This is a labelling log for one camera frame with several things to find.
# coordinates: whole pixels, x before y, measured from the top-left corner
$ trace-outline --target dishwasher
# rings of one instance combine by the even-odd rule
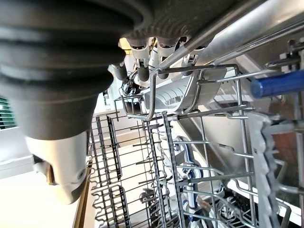
[[[216,59],[217,64],[203,62],[200,57],[213,42],[226,39],[229,29],[190,53],[198,55],[194,64],[185,65],[182,58],[166,62],[169,68],[153,67],[152,51],[157,53],[159,44],[152,40],[149,85],[141,82],[137,67],[114,100],[124,114],[116,108],[93,118],[88,165],[99,227],[301,225],[303,33],[291,35],[298,40],[287,31],[281,31],[287,37],[276,34],[288,53],[260,68],[256,56],[262,59],[278,45],[265,46],[273,35]],[[117,134],[126,129],[115,125],[130,119],[136,124],[127,130],[136,134],[126,141],[136,142],[122,150],[126,141]],[[136,159],[129,160],[130,154]]]
[[[98,227],[304,227],[302,0],[0,0],[0,64],[35,166]]]

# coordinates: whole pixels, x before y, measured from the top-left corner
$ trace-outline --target metal tine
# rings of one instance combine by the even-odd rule
[[[106,192],[106,193],[103,193],[103,190],[98,190],[98,191],[93,192],[92,195],[94,195],[94,196],[99,196],[98,193],[100,193],[100,194],[103,194],[103,196],[107,196],[107,195],[113,194],[113,193],[116,192],[116,191],[120,192],[119,189],[118,189],[118,190],[114,190],[114,191],[113,191],[113,190],[110,190],[110,191],[108,191],[108,192]],[[115,194],[115,196],[122,196],[122,195],[123,195],[123,192],[121,192],[120,194]]]
[[[109,173],[114,173],[114,172],[117,172],[117,170],[110,170],[110,171],[107,171],[106,173],[103,173],[103,174],[100,174],[99,176],[104,176],[104,175],[107,175]]]
[[[138,162],[135,162],[135,163],[132,163],[132,164],[125,165],[125,166],[123,166],[122,168],[126,168],[126,167],[129,167],[129,166],[132,166],[132,165],[144,164],[144,163],[142,163],[142,162],[143,162],[143,161],[138,161]]]
[[[118,142],[118,144],[119,143],[126,143],[126,142],[129,142],[129,141],[132,141],[132,140],[136,140],[136,139],[142,139],[142,138],[145,138],[145,136],[140,136],[140,137],[138,137],[138,138],[134,138],[134,139],[128,139],[128,140],[125,140],[125,141],[121,141],[121,142]]]
[[[108,185],[109,185],[109,184],[116,184],[116,183],[120,182],[120,181],[118,180],[117,177],[114,177],[114,178],[111,179],[111,180],[104,180],[104,181],[102,181],[101,183],[100,183],[100,182],[97,182],[97,181],[90,181],[91,183],[96,183],[96,186],[93,186],[92,189],[93,189],[93,190],[96,190],[96,189],[100,189],[100,188],[104,187],[102,184],[105,183],[105,182],[108,183]]]
[[[138,174],[136,174],[136,175],[134,175],[134,176],[131,176],[131,177],[128,177],[128,178],[125,178],[125,179],[121,179],[121,181],[128,180],[128,179],[133,178],[133,177],[137,177],[137,176],[142,175],[142,174],[145,174],[145,173],[147,173],[147,172],[148,172],[148,171],[138,173]]]
[[[98,114],[98,115],[96,115],[96,116],[94,116],[94,117],[106,116],[106,115],[111,115],[111,114],[116,114],[116,113],[120,113],[120,112],[115,111],[115,112],[111,112],[111,113]]]
[[[115,129],[115,131],[116,132],[118,132],[118,131],[123,131],[123,130],[130,130],[130,131],[132,131],[133,130],[133,128],[136,128],[137,126],[133,126],[133,127],[125,127],[125,128],[121,128],[121,129]]]
[[[147,146],[147,145],[150,145],[150,143],[149,142],[144,142],[144,143],[141,143],[141,144],[134,144],[132,146],[135,147],[135,146]]]
[[[236,81],[236,94],[237,94],[237,104],[242,105],[242,92],[241,92],[241,82],[240,80]],[[239,110],[238,111],[239,115],[244,114],[244,110]],[[241,135],[242,135],[242,142],[243,142],[243,150],[245,154],[248,154],[248,145],[247,145],[247,133],[246,133],[246,128],[245,128],[245,120],[240,120],[241,123]],[[245,161],[245,170],[246,172],[250,171],[250,164],[249,164],[249,157],[244,156],[244,161]],[[252,190],[252,179],[250,177],[247,177],[247,184],[249,190]],[[255,210],[255,203],[252,195],[249,195],[249,203],[250,203],[250,209],[251,209],[251,223],[253,225],[256,224],[256,210]]]
[[[202,140],[202,141],[173,141],[174,144],[211,144],[211,145],[217,145],[219,147],[225,148],[227,150],[229,150],[232,154],[237,155],[237,156],[241,156],[244,158],[251,158],[253,159],[253,155],[247,154],[247,153],[238,153],[235,152],[234,148],[232,146],[228,146],[228,145],[224,145],[218,142],[211,142],[211,141],[207,141],[207,140]]]
[[[153,181],[156,181],[156,179],[150,179],[150,180],[144,180],[144,181],[141,181],[141,182],[138,182],[138,184],[142,184],[142,183],[149,183],[149,182],[153,182]]]
[[[135,188],[132,188],[132,189],[129,189],[129,190],[125,190],[124,192],[125,192],[125,193],[127,193],[127,192],[129,192],[129,191],[132,191],[132,190],[134,190],[134,189],[137,189],[137,188],[143,187],[143,186],[145,186],[145,185],[146,185],[146,184],[139,185],[139,186],[137,186],[137,187],[135,187]]]
[[[218,169],[211,168],[211,167],[199,167],[199,166],[193,166],[193,165],[177,165],[176,168],[191,168],[191,169],[197,169],[197,170],[209,170],[209,171],[214,171],[220,175],[224,175],[224,173]]]
[[[101,204],[101,203],[104,203],[104,202],[107,202],[107,201],[110,201],[110,200],[113,200],[113,199],[117,199],[117,198],[120,198],[121,197],[121,195],[118,195],[118,196],[114,196],[113,198],[111,198],[111,199],[106,199],[106,200],[102,200],[101,202],[97,202],[97,203],[93,203],[93,205],[99,205],[99,204]]]
[[[149,221],[149,218],[147,218],[147,219],[144,220],[144,221],[141,221],[141,222],[139,222],[139,223],[134,224],[132,227],[136,227],[136,226],[138,226],[138,225],[140,225],[140,224],[142,224],[142,223],[144,223],[144,222],[146,222],[146,221]]]
[[[120,207],[118,207],[118,208],[115,208],[115,207],[113,207],[112,205],[107,206],[106,209],[103,209],[103,210],[105,210],[105,213],[104,213],[104,214],[100,214],[100,215],[98,215],[98,216],[99,216],[99,217],[104,216],[106,213],[108,213],[107,210],[108,210],[109,208],[112,208],[113,211],[114,211],[114,210],[115,210],[115,211],[119,211],[119,210],[121,210],[121,209],[123,208],[123,206],[120,206]],[[124,215],[124,213],[118,214],[118,215],[116,215],[116,217],[119,217],[119,216],[122,216],[122,215]]]
[[[126,155],[126,154],[130,154],[130,153],[134,153],[134,152],[138,152],[138,151],[142,151],[143,149],[138,149],[138,150],[135,150],[135,151],[131,151],[131,152],[128,152],[128,153],[123,153],[123,154],[120,154],[120,156],[123,156],[123,155]]]
[[[146,160],[144,160],[144,161],[139,161],[139,162],[136,163],[136,165],[153,162],[151,159],[152,159],[152,158],[146,159]],[[163,160],[164,160],[164,158],[160,158],[159,160],[157,160],[157,162],[160,162],[160,161],[163,161]]]
[[[236,74],[235,76],[226,77],[226,78],[218,79],[218,80],[199,80],[198,84],[202,85],[202,84],[206,84],[206,83],[221,83],[221,82],[235,81],[235,80],[242,79],[242,78],[269,74],[269,73],[273,73],[273,72],[276,72],[276,70],[265,69],[265,70],[260,70],[260,71],[256,71],[256,72],[252,72],[252,73],[248,73],[248,74],[243,74],[243,75]]]
[[[211,176],[211,177],[202,177],[202,178],[193,178],[193,179],[187,179],[183,180],[178,183],[178,185],[182,186],[189,183],[200,183],[203,181],[217,181],[217,180],[229,180],[232,178],[241,178],[241,177],[251,177],[255,173],[254,172],[243,172],[243,173],[235,173],[235,174],[226,174],[226,175],[220,175],[220,176]]]
[[[108,165],[108,166],[106,166],[106,167],[100,167],[100,168],[98,168],[98,169],[92,168],[92,170],[96,170],[96,171],[102,171],[102,170],[105,170],[105,169],[109,170],[109,167],[111,167],[111,166],[115,166],[115,164]]]

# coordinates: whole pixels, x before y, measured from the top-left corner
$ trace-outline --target gray plastic part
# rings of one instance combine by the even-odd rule
[[[278,116],[269,116],[251,112],[248,114],[250,140],[255,167],[256,187],[258,190],[258,217],[259,226],[267,228],[279,228],[277,218],[279,211],[276,201],[278,181],[275,178],[276,163],[273,157],[274,141],[271,134],[264,129],[271,127]]]

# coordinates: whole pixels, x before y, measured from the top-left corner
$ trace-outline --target metal bar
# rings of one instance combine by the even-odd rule
[[[140,225],[140,224],[142,224],[142,223],[144,223],[144,222],[146,222],[146,221],[149,221],[149,218],[146,219],[146,220],[144,220],[144,221],[141,221],[141,222],[139,222],[139,223],[134,224],[132,227],[136,227],[136,226],[138,226],[138,225]]]
[[[279,188],[288,193],[304,195],[304,189],[302,187],[292,187],[279,183]]]
[[[143,186],[145,186],[145,185],[146,185],[146,184],[139,185],[139,186],[137,186],[137,187],[135,187],[135,188],[132,188],[132,189],[126,190],[126,191],[124,191],[124,192],[129,192],[129,191],[132,191],[132,190],[134,190],[134,189],[137,189],[137,188],[143,187]]]
[[[111,115],[111,114],[118,114],[119,112],[118,111],[115,111],[115,112],[111,112],[111,113],[104,113],[104,114],[97,114],[95,117],[100,117],[100,116],[105,116],[105,115]]]
[[[114,108],[115,108],[115,113],[116,113],[116,120],[119,121],[116,100],[114,100]]]
[[[182,207],[182,201],[181,201],[181,191],[180,191],[180,187],[178,186],[178,173],[177,173],[177,169],[176,169],[175,152],[174,152],[170,122],[168,121],[166,112],[163,112],[162,116],[163,116],[163,123],[164,123],[165,129],[166,129],[167,142],[168,142],[169,152],[170,152],[171,171],[172,171],[172,177],[173,177],[172,179],[173,179],[173,183],[174,183],[174,187],[175,187],[178,208],[180,208],[180,210],[178,211],[180,227],[186,227],[184,215],[182,214],[182,211],[181,211],[181,208],[183,208],[183,207]]]
[[[224,173],[220,170],[217,170],[215,168],[210,167],[198,167],[198,166],[186,166],[186,165],[177,165],[176,168],[191,168],[191,169],[198,169],[198,170],[208,170],[208,171],[214,171],[220,175],[224,175]]]
[[[127,117],[127,115],[122,115],[122,116],[119,116],[118,117],[118,119],[120,119],[120,118],[124,118],[124,117]]]
[[[145,174],[145,173],[147,173],[148,171],[146,171],[146,172],[141,172],[141,173],[138,173],[138,174],[136,174],[136,175],[134,175],[134,176],[131,176],[131,177],[127,177],[127,178],[125,178],[125,179],[121,179],[121,181],[124,181],[124,180],[128,180],[128,179],[130,179],[130,178],[133,178],[133,177],[137,177],[137,176],[139,176],[139,175],[142,175],[142,174]]]
[[[237,104],[242,105],[242,92],[241,92],[241,84],[240,80],[236,81],[237,84]],[[239,110],[238,112],[240,115],[244,115],[243,110]],[[248,145],[247,145],[247,135],[246,135],[246,129],[245,129],[245,120],[240,120],[241,122],[241,134],[242,134],[242,141],[243,141],[243,150],[244,154],[248,154]],[[244,158],[245,160],[245,170],[246,172],[250,172],[250,164],[247,157]],[[249,190],[252,190],[252,179],[251,177],[247,177],[247,183]],[[255,202],[253,200],[253,195],[249,195],[249,202],[250,202],[250,209],[251,209],[251,221],[252,224],[255,226],[257,224],[256,220],[256,208],[255,208]]]
[[[138,151],[143,151],[142,149],[139,149],[139,150],[136,150],[136,151],[131,151],[131,152],[128,152],[128,153],[123,153],[123,154],[120,154],[120,156],[124,156],[126,154],[130,154],[130,153],[134,153],[134,152],[138,152]]]
[[[134,127],[125,127],[125,128],[121,128],[121,129],[115,129],[115,131],[116,132],[118,132],[118,131],[122,131],[122,130],[137,130],[137,128],[136,128],[136,126],[134,126]]]
[[[153,181],[155,181],[154,178],[152,178],[152,179],[150,179],[150,180],[144,180],[144,181],[138,182],[138,184],[149,183],[149,182],[153,182]]]
[[[223,225],[225,225],[225,223],[223,223],[223,221],[221,221],[221,220],[219,220],[217,218],[211,218],[209,216],[203,216],[203,215],[196,215],[196,214],[189,213],[189,212],[186,212],[186,211],[184,211],[183,214],[184,215],[188,215],[188,216],[193,216],[193,217],[196,217],[196,218],[199,218],[199,219],[201,218],[201,219],[204,219],[204,220],[215,221],[216,224],[217,224],[217,222],[220,222]]]
[[[136,140],[136,139],[141,139],[141,138],[144,138],[144,136],[140,136],[140,137],[137,137],[137,138],[134,138],[134,139],[128,139],[128,140],[117,142],[117,143],[124,143],[124,142],[126,143],[126,142],[129,142],[129,141]]]
[[[132,146],[135,147],[135,146],[148,146],[150,145],[149,142],[144,142],[144,143],[140,143],[140,144],[133,144]]]
[[[156,126],[158,126],[158,127],[156,128],[156,130],[157,130],[157,138],[158,138],[158,141],[161,142],[162,140],[161,140],[159,128],[160,128],[161,126],[164,126],[164,124],[159,124],[159,123],[158,123],[158,120],[156,120],[155,122],[156,122]],[[158,144],[158,146],[160,147],[159,151],[161,152],[161,157],[162,157],[163,160],[164,160],[164,153],[163,153],[163,150],[162,150],[162,146],[161,146],[161,144]],[[163,160],[162,160],[162,169],[165,170],[165,164],[164,164]],[[165,192],[169,192],[168,186],[167,186],[167,181],[166,181],[166,180],[164,181],[164,184],[163,184],[163,185],[164,185],[164,187],[165,187]],[[170,220],[172,219],[172,213],[171,213],[171,210],[170,210],[171,206],[170,206],[170,198],[169,198],[169,195],[166,194],[166,195],[165,195],[165,198],[166,198],[166,200],[167,200],[167,204],[168,204],[168,208],[169,208],[169,216],[170,216],[169,221],[170,221]]]
[[[110,207],[111,207],[112,213],[113,213],[114,224],[117,227],[118,220],[117,220],[117,214],[116,214],[116,209],[115,209],[112,188],[109,188],[109,197],[110,197],[110,202],[111,202]]]
[[[113,152],[113,157],[115,160],[115,167],[117,170],[117,178],[120,180],[122,177],[122,167],[120,164],[120,158],[119,158],[119,152],[118,152],[118,142],[115,134],[115,128],[114,124],[112,121],[112,118],[107,116],[107,122],[108,122],[108,127],[109,127],[109,132],[110,132],[110,139],[111,139],[111,145],[112,145],[112,152]]]
[[[221,65],[203,65],[203,66],[187,66],[187,67],[172,67],[164,70],[160,70],[158,74],[177,73],[183,71],[196,71],[196,70],[207,70],[207,69],[225,69],[235,67],[236,64],[221,64]]]
[[[137,123],[137,128],[138,128],[138,135],[140,136],[140,131],[139,131],[139,125],[138,125],[138,121],[136,121]],[[143,147],[141,146],[141,151],[142,151],[142,159],[144,160],[144,155],[143,155]],[[144,171],[145,171],[145,177],[146,177],[146,180],[148,179],[147,177],[147,170],[146,170],[146,166],[145,164],[143,164],[143,168],[144,168]]]
[[[150,129],[149,123],[147,123],[147,128],[148,128],[148,135],[149,135],[149,140],[151,143],[151,151],[152,151],[152,157],[153,157],[153,163],[154,163],[154,169],[155,169],[155,177],[156,177],[156,182],[157,182],[157,189],[158,189],[158,194],[159,194],[159,205],[160,205],[160,210],[161,210],[161,222],[162,222],[162,227],[166,228],[166,217],[165,217],[165,206],[163,204],[163,199],[162,199],[162,188],[160,184],[160,177],[159,177],[159,167],[158,163],[156,161],[156,150],[155,146],[153,143],[153,135],[152,135],[152,130]]]
[[[144,161],[139,161],[136,163],[136,165],[140,165],[140,164],[146,164],[146,163],[151,163],[153,162],[153,160],[144,160]]]
[[[228,180],[228,179],[241,178],[241,177],[251,177],[253,175],[255,175],[254,172],[244,172],[244,173],[227,174],[227,175],[220,175],[214,177],[193,178],[193,179],[183,180],[179,182],[178,185],[183,186],[185,184],[199,183],[203,181],[212,181],[212,180],[217,181],[217,180]]]
[[[129,167],[129,166],[131,166],[131,165],[139,165],[139,164],[142,164],[141,162],[143,162],[143,161],[137,161],[137,162],[135,162],[135,163],[131,163],[131,164],[122,166],[122,168],[126,168],[126,167]]]
[[[241,157],[244,157],[244,158],[253,158],[253,155],[250,155],[250,154],[247,154],[247,153],[238,153],[238,152],[235,152],[234,148],[232,146],[228,146],[228,145],[224,145],[224,144],[220,144],[218,142],[210,142],[210,141],[205,141],[205,140],[202,140],[202,141],[174,141],[174,144],[211,144],[211,145],[217,145],[219,147],[222,147],[222,148],[225,148],[225,149],[228,149],[232,154],[234,155],[237,155],[237,156],[241,156]]]
[[[237,189],[239,189],[240,191],[245,192],[245,193],[250,194],[250,195],[253,195],[253,196],[258,196],[258,194],[253,192],[253,191],[241,188],[237,179],[231,179],[231,180],[233,180],[235,182]]]
[[[301,0],[268,0],[220,32],[201,52],[198,64],[215,65],[303,29]]]
[[[94,142],[94,136],[93,136],[93,130],[92,130],[92,128],[90,129],[90,134],[91,134],[91,140],[92,140],[92,147],[93,147],[94,155],[96,157],[97,153],[96,153],[96,147],[95,147],[95,142]],[[96,167],[97,167],[97,175],[98,175],[98,179],[99,179],[100,187],[101,187],[102,181],[101,181],[101,175],[100,175],[100,171],[99,171],[98,161],[96,161]],[[104,201],[105,198],[104,198],[104,195],[103,195],[102,192],[101,192],[101,197],[103,199],[103,205],[104,205],[104,208],[105,208],[105,201]]]
[[[137,130],[137,129],[146,129],[145,126],[142,126],[142,127],[131,127],[130,130]]]
[[[201,70],[197,80],[202,80],[203,76],[204,76],[204,71]],[[195,106],[196,106],[196,104],[197,104],[197,102],[199,101],[199,98],[200,98],[200,90],[201,90],[201,85],[197,84],[193,101],[192,101],[191,105],[185,110],[185,113],[189,113],[195,108]]]
[[[254,76],[263,75],[263,74],[270,74],[273,72],[276,72],[276,71],[265,69],[265,70],[248,73],[248,74],[235,75],[233,77],[226,77],[226,78],[218,79],[218,80],[207,80],[207,81],[200,80],[200,81],[198,81],[198,84],[203,85],[203,84],[207,84],[207,83],[228,82],[228,81],[234,81],[234,80],[238,80],[238,79],[242,79],[242,78],[254,77]]]
[[[247,108],[247,105],[243,104],[243,105],[234,106],[234,107],[227,107],[227,108],[220,108],[220,109],[215,109],[215,110],[204,111],[204,112],[200,112],[200,113],[175,115],[175,116],[170,117],[170,120],[177,121],[180,119],[207,116],[207,115],[212,115],[212,114],[216,114],[216,113],[236,112],[236,111],[239,111],[239,110],[242,110],[245,108]]]
[[[142,98],[143,96],[142,95],[132,95],[132,96],[128,96],[128,98]],[[121,101],[121,97],[115,99],[115,101]]]
[[[202,140],[205,141],[206,140],[206,135],[205,135],[203,118],[200,117],[199,119],[200,119],[200,124],[201,124],[201,137],[202,137]],[[209,167],[210,164],[209,164],[206,144],[204,144],[203,147],[204,147],[206,165]],[[208,170],[208,176],[211,177],[211,171],[210,170]],[[212,183],[212,181],[210,181],[210,190],[211,190],[212,194],[214,194],[214,189],[213,189],[213,183]],[[215,200],[214,200],[213,196],[211,196],[211,201],[212,201],[212,207],[213,207],[213,211],[214,211],[214,217],[215,217],[215,219],[217,219],[218,214],[216,213]],[[218,228],[218,222],[217,221],[215,222],[215,228]]]
[[[141,115],[143,114],[143,108],[142,108],[142,106],[141,106],[141,104],[139,105],[139,107],[140,107],[140,110],[141,110]],[[145,126],[145,122],[143,121],[143,120],[141,120],[141,122],[142,122],[142,127],[144,127],[145,128],[145,130],[143,131],[143,134],[144,134],[144,137],[145,137],[145,139],[146,139],[146,141],[148,141],[148,137],[147,137],[147,127]],[[148,153],[148,157],[149,157],[149,147],[148,147],[148,145],[146,144],[145,145],[145,148],[146,148],[146,150],[147,150],[147,153]]]
[[[288,224],[289,224],[289,219],[290,219],[290,215],[291,215],[291,208],[290,208],[290,206],[282,203],[281,201],[278,201],[277,203],[281,207],[286,208],[285,216],[283,217],[283,220],[281,222],[281,228],[286,228],[286,227],[288,227]]]
[[[107,157],[106,157],[106,152],[105,152],[105,142],[104,142],[104,136],[103,136],[103,130],[101,127],[101,123],[100,123],[100,117],[97,116],[96,117],[96,125],[97,125],[97,130],[98,130],[98,136],[99,136],[99,142],[100,142],[100,147],[101,147],[101,154],[103,157],[103,163],[104,163],[104,172],[106,175],[106,179],[109,181],[110,180],[110,174],[109,174],[109,169],[108,169],[108,161],[107,161]],[[98,176],[100,176],[100,170],[99,170],[99,162],[98,162],[98,156],[97,154],[94,153],[95,156],[95,161],[96,161],[96,167],[98,170]]]

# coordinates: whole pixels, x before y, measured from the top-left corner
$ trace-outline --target wire rack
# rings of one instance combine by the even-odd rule
[[[302,128],[303,123],[253,112],[252,107],[243,104],[239,79],[238,74],[235,80],[229,79],[236,88],[234,106],[204,112],[192,109],[183,114],[154,113],[147,121],[143,97],[133,95],[115,100],[115,107],[116,102],[123,102],[127,115],[121,115],[116,109],[94,117],[89,179],[94,184],[93,207],[97,209],[95,219],[100,227],[288,227],[291,209],[277,200],[276,192],[280,189],[302,194],[303,191],[283,185],[275,178],[276,166],[282,161],[273,158],[272,134],[294,131]],[[206,116],[240,121],[243,151],[207,140],[203,119]],[[173,138],[174,123],[188,118],[199,119],[200,140]],[[116,128],[119,122],[130,120],[134,126]],[[255,134],[250,134],[254,153],[248,149],[246,122],[250,132],[261,135],[261,139],[257,139]],[[261,123],[260,128],[256,127],[257,123]],[[120,135],[126,132],[132,133],[132,137],[123,140]],[[191,158],[196,144],[203,145],[203,162]],[[207,149],[211,145],[224,148],[232,157],[244,159],[245,171],[225,173],[214,168]],[[238,192],[228,187],[230,182]],[[281,208],[285,213],[279,220],[277,213]]]

